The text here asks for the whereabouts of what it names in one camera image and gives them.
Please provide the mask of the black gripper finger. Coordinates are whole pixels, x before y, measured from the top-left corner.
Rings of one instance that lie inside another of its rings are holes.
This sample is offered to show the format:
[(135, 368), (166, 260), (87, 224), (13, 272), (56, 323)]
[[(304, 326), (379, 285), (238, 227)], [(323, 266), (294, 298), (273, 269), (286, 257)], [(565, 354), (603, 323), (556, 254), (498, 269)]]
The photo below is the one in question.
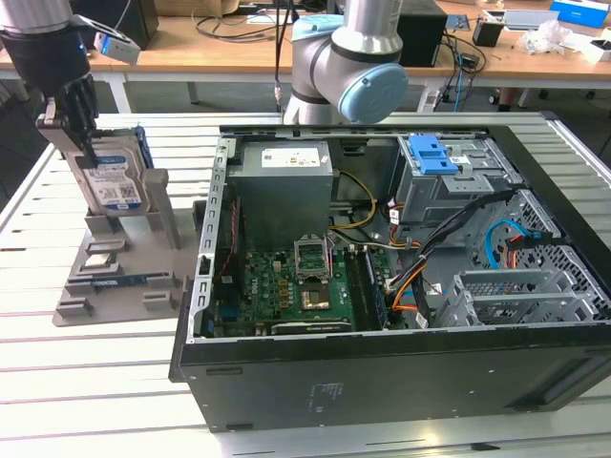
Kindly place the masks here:
[(67, 158), (74, 157), (77, 165), (95, 165), (91, 136), (95, 126), (79, 110), (62, 108), (53, 97), (45, 100), (45, 110), (36, 119), (39, 133)]
[(59, 110), (68, 137), (81, 151), (91, 153), (98, 117), (95, 83), (91, 75), (70, 83), (60, 92)]

